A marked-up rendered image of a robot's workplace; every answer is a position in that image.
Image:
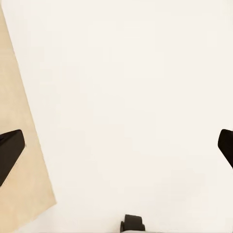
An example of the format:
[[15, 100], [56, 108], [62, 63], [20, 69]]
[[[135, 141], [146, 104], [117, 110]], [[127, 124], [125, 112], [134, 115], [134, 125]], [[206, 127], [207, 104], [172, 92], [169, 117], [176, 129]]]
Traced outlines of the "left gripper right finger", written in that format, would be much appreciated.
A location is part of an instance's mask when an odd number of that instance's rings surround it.
[[217, 146], [233, 168], [233, 131], [222, 129]]

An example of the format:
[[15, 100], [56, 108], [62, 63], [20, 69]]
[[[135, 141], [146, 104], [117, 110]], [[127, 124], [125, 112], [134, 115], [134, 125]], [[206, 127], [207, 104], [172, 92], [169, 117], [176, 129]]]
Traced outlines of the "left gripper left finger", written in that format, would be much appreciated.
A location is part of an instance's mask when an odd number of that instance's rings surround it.
[[0, 134], [0, 188], [24, 149], [21, 129]]

